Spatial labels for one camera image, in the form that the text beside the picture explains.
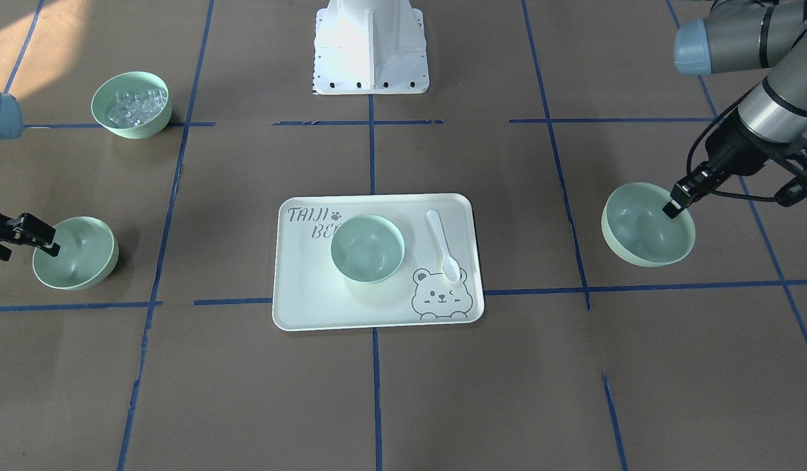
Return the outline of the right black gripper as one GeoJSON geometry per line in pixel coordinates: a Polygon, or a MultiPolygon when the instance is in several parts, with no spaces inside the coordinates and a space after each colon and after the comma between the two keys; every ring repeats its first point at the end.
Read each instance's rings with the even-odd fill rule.
{"type": "Polygon", "coordinates": [[[0,212],[0,260],[10,260],[12,251],[2,242],[32,245],[51,257],[57,257],[60,246],[54,241],[56,229],[30,213],[9,218],[0,212]]]}

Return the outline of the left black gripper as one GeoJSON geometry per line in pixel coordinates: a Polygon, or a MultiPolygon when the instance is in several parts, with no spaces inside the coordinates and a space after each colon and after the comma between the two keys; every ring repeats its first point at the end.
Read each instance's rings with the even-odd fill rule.
{"type": "Polygon", "coordinates": [[[708,159],[678,180],[670,191],[670,201],[662,208],[668,218],[676,218],[685,209],[712,191],[710,184],[723,184],[731,176],[753,176],[780,150],[751,131],[739,117],[727,117],[706,138],[708,159]]]}

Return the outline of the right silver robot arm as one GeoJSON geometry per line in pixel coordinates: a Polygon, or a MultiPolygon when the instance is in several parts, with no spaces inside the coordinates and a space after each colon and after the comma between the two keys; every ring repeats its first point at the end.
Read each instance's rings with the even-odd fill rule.
{"type": "MultiPolygon", "coordinates": [[[[0,141],[18,139],[24,130],[23,113],[18,100],[0,92],[0,141]]],[[[60,246],[54,241],[56,229],[30,213],[7,217],[0,211],[0,260],[8,262],[12,251],[4,243],[29,245],[51,257],[57,257],[60,246]]]]}

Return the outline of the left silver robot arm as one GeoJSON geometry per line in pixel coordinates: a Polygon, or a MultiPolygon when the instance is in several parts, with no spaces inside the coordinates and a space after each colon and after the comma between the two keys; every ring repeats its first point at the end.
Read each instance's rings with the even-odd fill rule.
{"type": "Polygon", "coordinates": [[[714,1],[709,15],[681,25],[674,63],[682,75],[765,69],[767,75],[697,137],[706,160],[687,164],[664,214],[676,218],[733,176],[767,163],[791,173],[769,201],[807,198],[807,1],[714,1]]]}

